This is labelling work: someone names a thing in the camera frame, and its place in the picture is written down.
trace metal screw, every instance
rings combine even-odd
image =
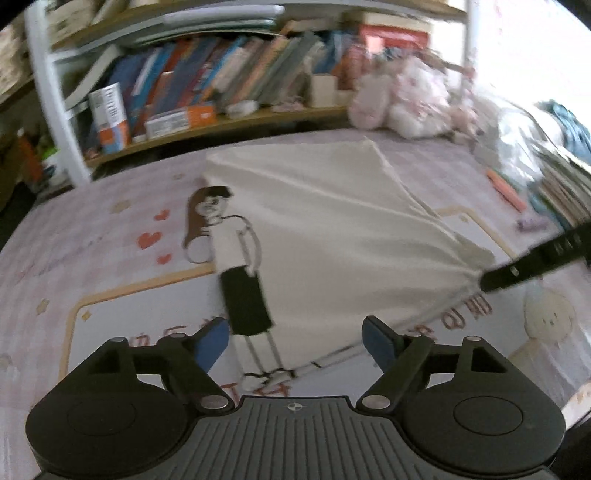
[[[221,410],[226,408],[228,404],[228,399],[221,395],[207,395],[201,399],[201,406],[208,410]]]
[[[368,395],[361,403],[371,410],[383,410],[390,406],[390,400],[383,395]]]

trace wooden shelf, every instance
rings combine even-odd
[[[409,14],[421,17],[431,17],[440,20],[466,22],[466,12],[450,7],[438,0],[246,0],[245,5],[252,3],[257,5],[280,4],[280,5],[338,5],[339,7],[364,8],[389,13]],[[110,17],[95,25],[80,30],[73,35],[60,40],[53,45],[53,50],[68,50],[81,48],[91,42],[100,40],[109,35],[120,38],[127,35],[126,28],[142,21],[158,17],[163,14],[184,10],[186,8],[213,6],[216,3],[225,3],[220,0],[163,0],[159,4],[145,5],[126,10],[120,14]]]
[[[0,112],[7,110],[15,102],[18,102],[26,94],[35,88],[35,78],[33,75],[25,77],[0,95]]]
[[[146,140],[142,143],[130,145],[128,148],[109,155],[101,155],[100,157],[86,160],[86,164],[91,167],[97,167],[103,163],[123,158],[133,153],[142,152],[155,147],[177,142],[180,140],[187,140],[189,138],[203,137],[210,134],[219,134],[229,131],[237,131],[246,128],[260,127],[261,125],[272,125],[282,122],[301,122],[308,120],[321,120],[329,118],[345,118],[347,109],[344,106],[328,107],[328,108],[306,108],[301,112],[282,112],[273,113],[270,109],[262,109],[252,115],[236,120],[231,120],[226,117],[220,117],[218,122],[213,125],[205,127],[194,128],[184,132],[178,132],[165,137],[155,138],[153,140]]]

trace red heart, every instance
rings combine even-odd
[[[170,210],[162,210],[158,215],[154,217],[154,220],[157,222],[161,222],[162,220],[166,220],[170,215]]]
[[[162,256],[158,257],[158,264],[159,265],[166,265],[172,259],[173,259],[172,254],[162,255]]]
[[[156,242],[158,242],[161,238],[162,238],[162,233],[161,232],[156,232],[156,233],[142,233],[138,237],[138,246],[142,250],[146,250],[146,248],[151,247]]]

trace bed sheet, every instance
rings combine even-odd
[[[366,136],[378,144],[417,197],[435,209],[459,205],[474,210],[514,252],[555,234],[519,233],[515,229],[517,212],[499,198],[483,169],[466,150],[445,140],[406,142],[389,132],[364,135],[341,129],[245,144],[351,141]],[[186,202],[203,186],[201,174],[208,151],[211,149],[125,171],[68,192],[33,210],[0,254],[2,478],[21,480],[38,472],[24,436],[24,422],[30,408],[59,380],[60,367],[62,374],[67,369],[63,346],[71,312],[76,311],[80,318],[93,314],[90,309],[76,310],[81,300],[130,285],[150,286],[154,279],[175,284],[180,279],[203,276],[203,271],[184,257],[180,245]],[[535,352],[525,352],[523,361],[543,358],[530,374],[551,394],[561,398],[573,395],[569,408],[577,416],[588,409],[591,399],[586,390],[577,394],[580,385],[568,380],[590,377],[587,271],[575,264],[547,276],[543,282],[568,298],[577,323],[560,345],[537,345]],[[186,318],[172,317],[167,329],[199,326],[217,314],[214,309],[203,314],[187,312]],[[141,344],[147,333],[133,331],[130,336]],[[577,352],[576,362],[569,352]],[[379,374],[371,362],[357,362],[348,368]],[[564,375],[574,369],[578,371],[576,376]],[[233,394],[239,395],[236,385],[228,388],[234,388]],[[293,388],[292,394],[304,393]],[[285,388],[277,387],[275,394],[283,393]]]
[[[496,263],[509,260],[511,255],[502,240],[488,230],[473,212],[462,208],[441,211],[443,223],[452,231],[463,235],[476,245],[493,253]],[[528,322],[536,318],[525,318],[523,304],[530,290],[529,285],[519,285],[493,294],[477,293],[462,298],[462,301],[446,311],[435,312],[432,318],[420,325],[412,325],[400,333],[424,334],[435,341],[449,345],[460,345],[465,336],[478,335],[487,339],[499,351],[509,357],[519,351],[528,341]],[[93,294],[81,299],[68,315],[66,337],[60,365],[60,377],[74,370],[101,344],[115,336],[128,338],[134,346],[147,346],[171,333],[188,333],[200,329],[214,317],[226,317],[219,277],[213,264],[180,272],[174,278],[165,275],[150,281],[140,282]],[[368,356],[361,345],[361,321],[358,318],[359,340],[348,348],[339,349],[322,358],[313,358],[299,368],[280,378],[274,377],[256,393],[269,393],[304,388],[314,391],[319,383],[312,377],[330,380],[339,376],[343,369],[358,362],[368,362]],[[237,360],[236,348],[232,343],[216,363],[212,378],[238,399],[242,390],[241,364]],[[162,387],[158,376],[142,376],[144,381]],[[368,376],[350,374],[348,381],[339,388],[355,400],[365,391]]]

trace bed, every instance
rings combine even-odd
[[[518,214],[500,199],[483,168],[464,147],[445,140],[406,142],[389,132],[364,135],[341,129],[246,144],[314,144],[365,138],[376,143],[409,191],[447,218],[450,228],[472,225],[484,246],[496,249],[498,261],[557,232],[519,233],[515,228]],[[89,339],[96,342],[100,335],[109,338],[115,336],[112,332],[123,332],[121,335],[133,345],[148,345],[169,333],[191,333],[211,318],[224,315],[215,266],[211,262],[191,263],[181,248],[186,235],[187,199],[204,186],[204,161],[212,150],[139,167],[68,192],[33,210],[7,243],[0,254],[3,478],[32,478],[38,472],[24,435],[27,413],[90,353],[94,344]],[[571,308],[571,332],[560,342],[530,341],[520,324],[516,331],[522,338],[511,347],[507,345],[504,352],[514,355],[518,366],[561,407],[568,404],[565,412],[569,424],[589,409],[591,397],[585,389],[579,390],[591,371],[587,282],[587,271],[579,263],[544,277],[541,287]],[[506,323],[489,322],[489,330],[482,327],[486,305],[502,305],[504,299],[472,299],[473,303],[463,303],[465,311],[456,309],[459,317],[447,318],[448,326],[457,326],[460,317],[472,315],[473,330],[449,329],[441,322],[439,332],[419,333],[436,333],[438,341],[444,342],[449,332],[461,338],[489,331],[483,336],[496,335],[498,340],[492,343],[497,348],[500,345],[502,351],[504,336],[514,337],[507,335],[507,329],[515,326],[509,315],[515,311],[521,315],[520,308],[527,310],[527,294],[523,288],[512,293],[512,310],[497,309],[495,317]],[[167,304],[167,299],[175,295],[190,297],[193,304]],[[122,319],[120,312],[129,312],[129,318]],[[147,320],[155,317],[156,323]],[[355,398],[380,374],[362,349],[344,352],[333,363],[258,393],[330,393]],[[236,399],[243,392],[238,365],[229,349],[211,373]],[[351,376],[365,383],[352,388],[348,385]],[[142,380],[158,382],[155,378]]]

